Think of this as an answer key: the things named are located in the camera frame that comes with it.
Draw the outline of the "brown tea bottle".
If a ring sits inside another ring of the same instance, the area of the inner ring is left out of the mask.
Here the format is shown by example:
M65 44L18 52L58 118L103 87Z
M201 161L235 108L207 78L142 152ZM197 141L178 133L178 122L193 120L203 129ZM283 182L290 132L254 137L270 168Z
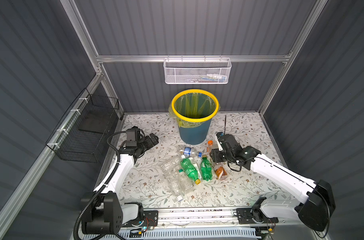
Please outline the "brown tea bottle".
M222 164L215 164L213 169L218 180L225 180L227 178L227 172Z

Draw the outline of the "large clear crushed bottle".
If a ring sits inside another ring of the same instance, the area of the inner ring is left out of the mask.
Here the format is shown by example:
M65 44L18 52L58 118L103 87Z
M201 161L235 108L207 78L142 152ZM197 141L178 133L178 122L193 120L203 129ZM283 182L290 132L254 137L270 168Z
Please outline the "large clear crushed bottle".
M166 182L168 183L170 190L175 195L182 194L182 187L178 178L176 168L180 166L181 161L185 158L183 155L177 155L173 158L165 160L161 164L161 170L164 173Z

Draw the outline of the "clear bottle blue label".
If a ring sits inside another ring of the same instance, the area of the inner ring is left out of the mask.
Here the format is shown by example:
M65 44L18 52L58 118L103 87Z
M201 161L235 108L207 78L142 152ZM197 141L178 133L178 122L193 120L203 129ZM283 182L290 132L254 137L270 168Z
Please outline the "clear bottle blue label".
M185 156L186 158L202 158L206 153L197 150L196 148L190 146L180 145L178 146L179 154Z

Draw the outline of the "green bottle yellow cap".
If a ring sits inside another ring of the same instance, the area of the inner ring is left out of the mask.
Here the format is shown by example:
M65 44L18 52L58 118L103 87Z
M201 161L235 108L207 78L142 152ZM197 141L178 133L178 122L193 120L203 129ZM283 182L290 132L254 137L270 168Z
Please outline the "green bottle yellow cap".
M196 184L199 185L201 183L198 171L194 167L194 165L191 163L189 158L185 158L181 161L181 167L184 170L184 172L187 174L187 176Z

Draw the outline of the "clear bottle white cap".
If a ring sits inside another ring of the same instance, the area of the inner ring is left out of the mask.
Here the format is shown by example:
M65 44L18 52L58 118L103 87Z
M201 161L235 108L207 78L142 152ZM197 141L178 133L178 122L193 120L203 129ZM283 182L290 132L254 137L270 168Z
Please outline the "clear bottle white cap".
M182 170L170 173L167 180L173 195L176 196L177 201L181 202L185 194L191 192L194 187L194 182Z

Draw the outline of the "clear bottle green label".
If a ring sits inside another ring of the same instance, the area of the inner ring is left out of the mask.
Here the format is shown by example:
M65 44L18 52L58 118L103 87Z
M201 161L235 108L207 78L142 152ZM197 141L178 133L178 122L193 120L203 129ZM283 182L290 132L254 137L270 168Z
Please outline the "clear bottle green label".
M197 170L199 179L202 181L203 178L202 178L201 171L199 169L197 161L195 160L195 158L190 158L190 161L191 161L192 165L195 167L195 169Z

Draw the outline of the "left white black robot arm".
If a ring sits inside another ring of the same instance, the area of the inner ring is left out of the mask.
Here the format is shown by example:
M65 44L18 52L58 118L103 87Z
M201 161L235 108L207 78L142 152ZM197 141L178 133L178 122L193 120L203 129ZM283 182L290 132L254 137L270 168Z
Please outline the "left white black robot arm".
M159 138L151 133L148 136L142 129L132 127L123 132L127 139L119 148L111 141L116 133L107 139L107 144L115 151L116 160L102 182L91 193L86 193L81 199L81 212L77 217L73 230L73 238L81 239L79 233L96 235L102 239L106 235L115 235L120 240L119 231L122 227L135 227L134 233L141 235L149 228L144 207L139 202L129 202L121 205L119 193L123 183L144 153L159 143Z

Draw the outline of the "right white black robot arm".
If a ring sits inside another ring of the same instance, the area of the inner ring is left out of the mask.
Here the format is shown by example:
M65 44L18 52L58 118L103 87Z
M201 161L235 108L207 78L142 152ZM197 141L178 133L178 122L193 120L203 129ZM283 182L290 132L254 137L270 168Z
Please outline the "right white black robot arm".
M242 147L233 135L218 132L215 135L218 148L211 150L215 163L236 165L236 172L246 169L262 175L294 196L294 200L268 200L260 197L248 213L238 212L241 219L264 224L277 219L300 220L316 232L327 231L336 205L330 183L305 178L262 154L258 149Z

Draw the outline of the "yellow-green bin liner bag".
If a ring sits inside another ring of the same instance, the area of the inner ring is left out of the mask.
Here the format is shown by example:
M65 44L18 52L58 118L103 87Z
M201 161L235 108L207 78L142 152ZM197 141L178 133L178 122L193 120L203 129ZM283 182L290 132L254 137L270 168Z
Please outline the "yellow-green bin liner bag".
M179 127L196 128L211 121L219 110L219 101L212 93L190 89L175 95L169 106L169 115Z

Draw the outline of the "blue bin yellow rim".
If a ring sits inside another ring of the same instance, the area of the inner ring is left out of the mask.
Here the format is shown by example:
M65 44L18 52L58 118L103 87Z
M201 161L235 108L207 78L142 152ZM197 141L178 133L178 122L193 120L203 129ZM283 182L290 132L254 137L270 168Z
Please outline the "blue bin yellow rim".
M178 126L182 141L188 145L199 145L204 142L208 134L211 121L196 128L182 128Z

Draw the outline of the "small green bottle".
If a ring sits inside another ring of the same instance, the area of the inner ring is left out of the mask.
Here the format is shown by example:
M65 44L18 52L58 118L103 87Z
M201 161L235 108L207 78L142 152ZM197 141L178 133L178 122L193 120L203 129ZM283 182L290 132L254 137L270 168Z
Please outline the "small green bottle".
M202 178L205 181L209 182L212 180L212 167L211 167L211 163L208 160L206 155L202 156L202 160L200 163L200 170L201 170Z

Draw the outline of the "blue tube in basket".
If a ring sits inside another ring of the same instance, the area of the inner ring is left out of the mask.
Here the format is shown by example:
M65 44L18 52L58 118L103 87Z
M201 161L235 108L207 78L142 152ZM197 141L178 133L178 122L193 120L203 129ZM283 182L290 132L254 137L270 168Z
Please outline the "blue tube in basket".
M196 79L190 79L189 82L195 84L226 84L228 81L227 78L224 77L221 77L219 79L199 77Z

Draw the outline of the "aluminium rail base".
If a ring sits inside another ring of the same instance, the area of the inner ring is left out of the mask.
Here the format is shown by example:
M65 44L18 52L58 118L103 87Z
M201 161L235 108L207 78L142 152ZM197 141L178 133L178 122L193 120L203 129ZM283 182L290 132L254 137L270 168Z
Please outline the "aluminium rail base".
M242 207L146 209L144 221L126 224L105 240L316 240L300 221L244 219Z

